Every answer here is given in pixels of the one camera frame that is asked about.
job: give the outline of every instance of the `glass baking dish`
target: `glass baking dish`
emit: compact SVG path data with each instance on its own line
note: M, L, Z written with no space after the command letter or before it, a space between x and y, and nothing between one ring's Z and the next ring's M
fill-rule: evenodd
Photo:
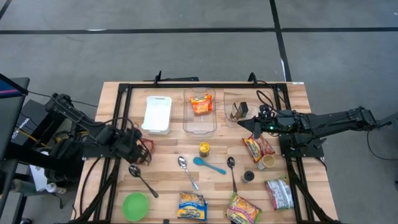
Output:
M210 94L213 102L213 110L204 115L195 115L191 104L194 96L205 96ZM184 122L183 129L189 136L210 137L217 129L216 121L216 91L212 88L190 88L184 91Z

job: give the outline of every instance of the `metal spoon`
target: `metal spoon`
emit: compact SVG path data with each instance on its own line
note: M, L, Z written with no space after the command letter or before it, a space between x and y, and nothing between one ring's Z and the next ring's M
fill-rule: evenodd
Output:
M187 161L185 160L184 157L179 156L178 157L178 164L180 164L180 167L185 169L185 172L188 174L189 179L191 180L191 184L194 190L199 190L199 187L197 185L197 183L194 181L193 177L191 176L191 174L189 173L188 169L187 169Z
M145 182L144 179L141 177L141 171L140 171L140 169L139 169L137 166L131 164L131 165L129 166L129 172L130 172L130 174L131 174L133 177L139 177L139 178L141 178L141 180L143 181L143 183L148 187L148 189L150 190L150 192L152 193L152 195L153 195L155 198L159 197L159 195L157 194L157 192L156 192L154 189L152 189L152 187L150 187L150 186L147 184L147 182Z
M235 166L235 160L232 157L229 157L226 161L226 164L228 165L229 168L231 168L231 172L232 172L232 181L233 181L233 185L234 185L234 192L237 192L238 190L236 189L236 184L235 184L235 178L234 178L234 170L233 167Z

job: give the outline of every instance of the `wooden tabletop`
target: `wooden tabletop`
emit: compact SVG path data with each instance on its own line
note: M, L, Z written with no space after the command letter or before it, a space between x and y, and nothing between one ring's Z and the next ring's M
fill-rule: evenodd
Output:
M113 117L118 85L119 82L104 83L96 121L106 121ZM311 112L304 84L287 83L287 86L292 109L301 113ZM262 90L274 100L274 95L269 89ZM233 100L234 95L236 95L237 101L241 101L242 99L247 101L249 109L250 107L259 106L260 102L256 96L256 89L215 89L218 127L214 135L209 138L190 137L183 130L183 91L183 88L142 88L133 90L129 118L141 125L144 121L146 98L151 95L169 96L172 99L171 129L164 136L148 135L143 132L145 138L155 141L155 153L152 156L150 166L140 166L141 176L159 193L159 198L154 198L140 179L133 178L130 175L127 170L129 164L125 160L122 160L111 223L129 223L122 215L121 205L126 196L133 192L142 192L149 199L149 211L146 217L139 223L162 223L165 218L169 219L170 223L197 223L196 221L177 219L179 193L193 190L188 176L177 163L178 156L184 156L187 159L188 169L199 186L199 191L197 192L203 194L208 202L208 223L229 223L229 220L225 216L225 211L233 193L231 170L226 165L226 160L229 156L234 157L236 161L234 176L238 187L238 194L257 205L263 211L259 223L295 223L293 209L274 211L270 196L264 185L265 180L287 176L285 159L280 155L278 139L267 133L263 134L276 152L276 165L273 168L259 171L242 142L242 138L248 138L251 133L244 128L231 127L233 124L225 119L224 101ZM124 95L122 98L121 113L124 108L125 97ZM211 165L226 170L226 175L219 174L207 167L198 167L192 162L193 158L198 156L199 143L203 141L210 144L210 155L205 160ZM94 160L92 158L85 162L75 201L77 211L79 211L81 187L88 169ZM88 178L83 197L84 208L90 204L98 192L103 161L104 159L97 163ZM324 166L314 158L304 158L303 163L310 193L327 215L337 219ZM240 177L247 170L254 172L255 179L248 184L243 184ZM300 207L305 218L304 202L301 194L299 195L301 199ZM105 195L103 201L101 218L105 217L108 193Z

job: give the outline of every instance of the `green plastic bowl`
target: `green plastic bowl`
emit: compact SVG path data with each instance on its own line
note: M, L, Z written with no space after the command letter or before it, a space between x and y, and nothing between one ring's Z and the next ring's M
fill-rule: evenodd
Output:
M144 218L148 212L148 198L143 193L133 193L128 195L122 205L123 216L136 222Z

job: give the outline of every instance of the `yellow jar lid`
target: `yellow jar lid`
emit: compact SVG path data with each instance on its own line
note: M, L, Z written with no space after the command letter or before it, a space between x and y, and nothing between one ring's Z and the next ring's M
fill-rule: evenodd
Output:
M207 142L202 142L199 145L199 150L201 152L208 152L210 150L210 145Z

